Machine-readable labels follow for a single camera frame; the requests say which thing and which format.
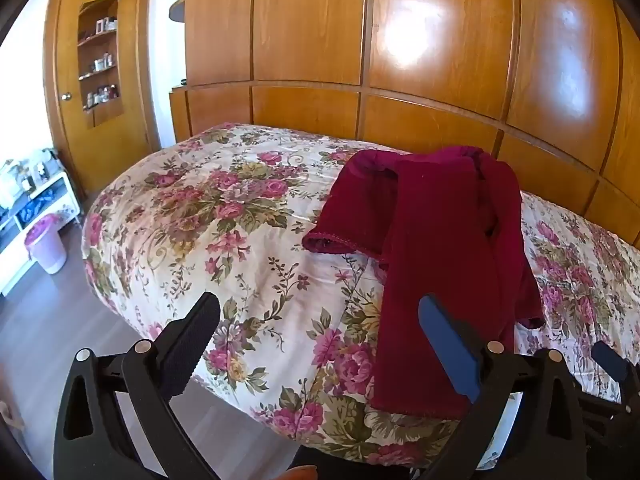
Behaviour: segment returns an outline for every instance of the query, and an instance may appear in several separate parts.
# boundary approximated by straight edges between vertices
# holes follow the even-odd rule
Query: white wall
[[[169,19],[169,7],[176,0],[149,1],[149,67],[158,136],[163,148],[175,143],[169,92],[186,78],[184,23]]]
[[[175,0],[151,0],[149,68],[162,147],[175,142],[168,93],[185,77],[184,24],[169,20]],[[42,54],[49,0],[29,0],[0,45],[0,163],[52,146]]]

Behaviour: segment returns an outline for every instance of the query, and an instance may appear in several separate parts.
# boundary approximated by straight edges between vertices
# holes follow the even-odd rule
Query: wooden floor
[[[69,256],[53,276],[34,266],[0,298],[0,378],[25,422],[24,440],[36,466],[52,478],[53,435],[60,396],[76,352],[124,352],[139,339],[91,293],[80,257],[80,230],[63,234]],[[121,406],[143,462],[162,472],[129,398]],[[286,469],[297,446],[219,400],[196,383],[171,401],[187,434],[223,480],[258,480]]]

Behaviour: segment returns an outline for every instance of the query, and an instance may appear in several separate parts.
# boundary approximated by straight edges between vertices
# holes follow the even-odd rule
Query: blue gripper pad
[[[431,296],[420,300],[418,320],[453,388],[475,402],[480,395],[480,365]]]
[[[605,342],[594,343],[591,347],[591,357],[614,381],[621,383],[626,379],[626,360]]]

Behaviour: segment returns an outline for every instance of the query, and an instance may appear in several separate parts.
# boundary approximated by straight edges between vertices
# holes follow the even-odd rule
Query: red cloth
[[[418,324],[418,302],[427,293],[510,350],[515,320],[542,325],[520,231],[521,200],[511,168],[479,148],[430,155],[362,150],[347,162],[303,245],[319,253],[360,251],[386,269],[375,408],[462,418],[469,407]]]

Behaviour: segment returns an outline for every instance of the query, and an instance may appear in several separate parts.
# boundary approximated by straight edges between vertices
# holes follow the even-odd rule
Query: blue item
[[[628,374],[626,359],[620,357],[616,351],[605,342],[597,341],[591,347],[591,357],[596,361],[610,377],[622,383]]]
[[[480,365],[433,297],[420,300],[418,320],[455,391],[476,402],[480,395]]]
[[[33,200],[29,200],[29,202],[27,202],[27,204],[22,209],[20,209],[20,211],[18,211],[18,219],[23,226],[27,225],[53,201],[54,192],[51,188],[49,188],[40,193]]]

